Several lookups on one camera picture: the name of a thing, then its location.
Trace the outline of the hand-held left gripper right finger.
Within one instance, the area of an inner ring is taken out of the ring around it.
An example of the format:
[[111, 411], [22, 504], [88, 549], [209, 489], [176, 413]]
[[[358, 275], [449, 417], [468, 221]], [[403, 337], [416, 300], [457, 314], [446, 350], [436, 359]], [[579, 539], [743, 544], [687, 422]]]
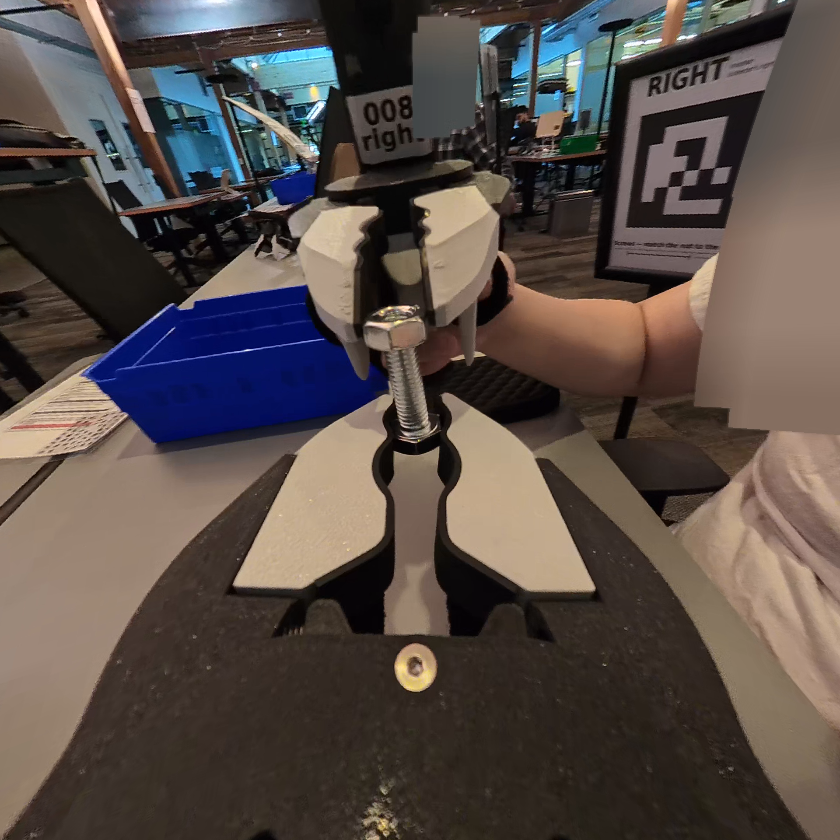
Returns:
[[434, 572], [453, 636], [480, 633], [493, 611], [588, 602], [596, 588], [540, 463], [510, 430], [445, 393]]

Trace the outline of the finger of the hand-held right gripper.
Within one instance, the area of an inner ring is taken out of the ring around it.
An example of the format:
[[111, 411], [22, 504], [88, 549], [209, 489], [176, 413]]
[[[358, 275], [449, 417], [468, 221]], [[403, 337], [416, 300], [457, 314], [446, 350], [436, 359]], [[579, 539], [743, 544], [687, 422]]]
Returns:
[[314, 310], [363, 381], [371, 368], [363, 327], [381, 306], [384, 252], [383, 212], [371, 205], [323, 210], [298, 248]]
[[498, 214], [476, 185], [449, 187], [413, 199], [426, 321], [456, 322], [460, 353], [476, 355], [477, 308], [498, 252]]

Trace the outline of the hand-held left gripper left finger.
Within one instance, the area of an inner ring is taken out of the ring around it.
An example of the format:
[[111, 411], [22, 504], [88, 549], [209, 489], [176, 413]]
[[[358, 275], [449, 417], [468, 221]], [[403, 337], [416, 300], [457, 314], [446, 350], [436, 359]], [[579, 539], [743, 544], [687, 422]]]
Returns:
[[235, 593], [333, 600], [355, 633], [384, 633], [395, 570], [391, 409], [380, 396], [299, 449], [234, 577]]

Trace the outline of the large steel nut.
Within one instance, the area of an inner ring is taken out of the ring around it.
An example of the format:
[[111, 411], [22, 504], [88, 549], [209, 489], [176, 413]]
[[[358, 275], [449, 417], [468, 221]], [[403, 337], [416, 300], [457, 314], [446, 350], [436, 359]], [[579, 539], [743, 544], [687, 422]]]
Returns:
[[429, 451], [436, 450], [440, 446], [441, 440], [441, 426], [438, 416], [430, 415], [429, 422], [431, 433], [418, 439], [405, 437], [396, 420], [385, 422], [385, 429], [388, 431], [392, 450], [401, 455], [412, 456], [424, 455]]

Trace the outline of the large steel bolt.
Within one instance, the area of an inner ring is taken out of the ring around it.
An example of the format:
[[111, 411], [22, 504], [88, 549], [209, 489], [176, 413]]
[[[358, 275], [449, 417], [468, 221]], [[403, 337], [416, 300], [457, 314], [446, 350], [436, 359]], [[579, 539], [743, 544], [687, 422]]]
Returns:
[[364, 323], [365, 345], [383, 355], [400, 438], [419, 444], [436, 433], [427, 407], [417, 349], [427, 338], [416, 306], [389, 306], [374, 311]]

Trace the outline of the blue storage box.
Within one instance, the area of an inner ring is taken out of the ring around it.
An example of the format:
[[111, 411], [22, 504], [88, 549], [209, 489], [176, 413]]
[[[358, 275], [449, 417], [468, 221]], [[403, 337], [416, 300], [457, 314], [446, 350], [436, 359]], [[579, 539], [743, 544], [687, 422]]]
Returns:
[[273, 178], [269, 188], [279, 205], [296, 205], [314, 196], [316, 184], [316, 173], [298, 171]]

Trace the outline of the black board wooden back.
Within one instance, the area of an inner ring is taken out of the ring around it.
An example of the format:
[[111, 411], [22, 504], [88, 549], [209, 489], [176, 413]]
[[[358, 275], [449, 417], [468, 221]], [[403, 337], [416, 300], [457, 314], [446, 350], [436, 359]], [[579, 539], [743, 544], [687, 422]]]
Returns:
[[360, 173], [361, 165], [344, 96], [339, 89], [331, 87], [324, 109], [314, 198], [325, 197], [329, 184]]

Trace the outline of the white curved panel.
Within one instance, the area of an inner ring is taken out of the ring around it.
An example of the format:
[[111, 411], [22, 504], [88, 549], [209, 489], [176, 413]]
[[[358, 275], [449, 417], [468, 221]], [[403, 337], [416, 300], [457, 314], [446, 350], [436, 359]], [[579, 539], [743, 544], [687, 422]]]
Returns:
[[260, 111], [257, 108], [252, 108], [247, 103], [235, 100], [228, 96], [223, 96], [222, 99], [234, 108], [247, 113], [259, 122], [263, 123], [270, 133], [277, 136], [280, 142], [285, 146], [287, 152], [291, 157], [297, 157], [303, 160], [307, 165], [315, 165], [319, 162], [319, 153], [310, 148], [308, 143], [292, 132], [286, 125], [276, 119], [270, 117], [266, 112]]

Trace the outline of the grey metal bin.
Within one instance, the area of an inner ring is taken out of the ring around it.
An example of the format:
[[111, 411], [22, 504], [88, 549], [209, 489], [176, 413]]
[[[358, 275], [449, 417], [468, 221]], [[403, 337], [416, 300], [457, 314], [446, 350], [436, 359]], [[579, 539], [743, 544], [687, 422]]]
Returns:
[[558, 193], [550, 203], [546, 233], [555, 238], [588, 235], [594, 201], [594, 190]]

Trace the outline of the blue plastic bin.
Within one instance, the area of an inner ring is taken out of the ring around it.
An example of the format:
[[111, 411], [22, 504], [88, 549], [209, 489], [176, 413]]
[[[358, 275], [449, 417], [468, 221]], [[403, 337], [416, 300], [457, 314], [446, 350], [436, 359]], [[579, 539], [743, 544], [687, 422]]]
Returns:
[[157, 444], [344, 415], [387, 391], [313, 325], [304, 286], [170, 305], [84, 375]]

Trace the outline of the wooden top table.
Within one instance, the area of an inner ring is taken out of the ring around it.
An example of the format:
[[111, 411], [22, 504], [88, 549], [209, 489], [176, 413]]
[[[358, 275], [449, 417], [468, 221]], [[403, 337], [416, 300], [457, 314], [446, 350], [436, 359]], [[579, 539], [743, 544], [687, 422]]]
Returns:
[[238, 200], [236, 196], [225, 192], [210, 192], [198, 196], [185, 196], [146, 204], [118, 211], [120, 217], [127, 217], [132, 221], [139, 217], [149, 217], [157, 221], [168, 221], [173, 216], [186, 215], [190, 223], [204, 236], [213, 257], [217, 263], [228, 262], [228, 253], [221, 234], [218, 233], [211, 218], [213, 210], [225, 205], [228, 201]]
[[1, 187], [42, 186], [89, 177], [98, 154], [80, 140], [21, 122], [1, 121]]

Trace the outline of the black white marker poster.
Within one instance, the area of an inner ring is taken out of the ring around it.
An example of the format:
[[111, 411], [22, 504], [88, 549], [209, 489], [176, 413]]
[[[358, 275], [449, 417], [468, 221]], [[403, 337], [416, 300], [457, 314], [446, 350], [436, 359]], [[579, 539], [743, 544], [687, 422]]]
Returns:
[[795, 2], [622, 62], [602, 171], [595, 275], [688, 281], [720, 249]]

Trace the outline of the black panel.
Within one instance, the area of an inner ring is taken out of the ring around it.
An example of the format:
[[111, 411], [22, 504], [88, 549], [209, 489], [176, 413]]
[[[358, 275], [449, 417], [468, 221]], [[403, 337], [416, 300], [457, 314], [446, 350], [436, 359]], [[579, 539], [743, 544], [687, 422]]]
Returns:
[[2, 236], [117, 343], [182, 286], [79, 178], [1, 191]]

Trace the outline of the laminated printed instruction sheet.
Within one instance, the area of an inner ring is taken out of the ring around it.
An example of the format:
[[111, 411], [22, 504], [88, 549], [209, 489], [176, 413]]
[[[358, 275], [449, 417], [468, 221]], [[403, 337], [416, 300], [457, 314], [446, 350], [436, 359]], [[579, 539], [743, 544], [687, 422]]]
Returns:
[[75, 373], [1, 421], [1, 459], [77, 455], [128, 418], [102, 389]]

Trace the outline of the wooden post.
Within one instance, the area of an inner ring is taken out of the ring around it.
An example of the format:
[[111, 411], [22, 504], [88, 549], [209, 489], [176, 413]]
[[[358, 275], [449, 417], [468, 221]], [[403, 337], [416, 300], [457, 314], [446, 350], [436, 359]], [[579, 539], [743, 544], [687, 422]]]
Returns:
[[167, 164], [161, 146], [156, 138], [154, 126], [144, 100], [133, 84], [124, 64], [118, 40], [98, 1], [71, 1], [75, 15], [80, 20], [91, 45], [99, 59], [115, 96], [129, 121], [132, 136], [138, 142], [144, 159], [153, 174], [163, 185], [166, 197], [181, 197], [170, 166]]

